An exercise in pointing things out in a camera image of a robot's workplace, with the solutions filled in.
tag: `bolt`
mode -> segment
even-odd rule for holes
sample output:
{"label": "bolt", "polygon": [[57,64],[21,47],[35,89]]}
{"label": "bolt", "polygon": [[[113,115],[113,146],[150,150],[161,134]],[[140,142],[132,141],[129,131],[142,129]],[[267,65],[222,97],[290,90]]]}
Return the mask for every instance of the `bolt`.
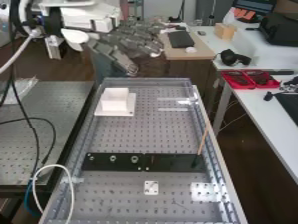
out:
{"label": "bolt", "polygon": [[138,162],[138,157],[137,156],[132,156],[130,160],[132,160],[132,163],[136,164]]}
{"label": "bolt", "polygon": [[109,157],[109,161],[110,161],[112,163],[114,163],[116,159],[117,159],[116,155],[112,155],[112,156]]}

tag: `cardboard box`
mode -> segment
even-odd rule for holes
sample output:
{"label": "cardboard box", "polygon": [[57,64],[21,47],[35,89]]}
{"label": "cardboard box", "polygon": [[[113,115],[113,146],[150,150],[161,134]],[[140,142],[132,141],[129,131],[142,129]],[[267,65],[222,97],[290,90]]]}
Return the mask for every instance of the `cardboard box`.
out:
{"label": "cardboard box", "polygon": [[233,25],[226,26],[222,23],[217,23],[214,33],[221,39],[232,40],[236,33],[236,27]]}

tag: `black metal plate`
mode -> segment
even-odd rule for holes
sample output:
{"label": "black metal plate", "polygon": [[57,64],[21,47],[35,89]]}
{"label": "black metal plate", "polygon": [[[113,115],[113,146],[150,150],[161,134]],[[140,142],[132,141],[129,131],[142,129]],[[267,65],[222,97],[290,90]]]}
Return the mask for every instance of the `black metal plate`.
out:
{"label": "black metal plate", "polygon": [[84,171],[205,172],[202,156],[194,154],[87,153]]}
{"label": "black metal plate", "polygon": [[[132,162],[132,157],[138,157],[138,162]],[[81,169],[85,171],[141,171],[144,154],[140,153],[87,153]]]}
{"label": "black metal plate", "polygon": [[144,164],[148,172],[205,172],[204,158],[193,154],[146,154]]}

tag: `white cube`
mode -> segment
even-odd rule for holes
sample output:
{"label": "white cube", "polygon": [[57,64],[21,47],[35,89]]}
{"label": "white cube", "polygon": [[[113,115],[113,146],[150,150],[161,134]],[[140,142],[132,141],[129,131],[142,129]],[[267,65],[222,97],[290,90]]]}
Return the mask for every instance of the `white cube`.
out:
{"label": "white cube", "polygon": [[128,88],[105,88],[100,102],[103,111],[128,111]]}

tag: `red tray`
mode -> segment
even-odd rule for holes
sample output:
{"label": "red tray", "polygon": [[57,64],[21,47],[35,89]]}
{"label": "red tray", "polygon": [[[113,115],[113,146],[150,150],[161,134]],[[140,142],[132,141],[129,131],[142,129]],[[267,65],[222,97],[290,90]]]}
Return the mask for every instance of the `red tray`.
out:
{"label": "red tray", "polygon": [[254,89],[256,83],[242,71],[222,71],[221,75],[233,89]]}
{"label": "red tray", "polygon": [[245,70],[244,73],[253,80],[256,87],[259,89],[273,89],[278,88],[281,85],[281,83],[265,71]]}

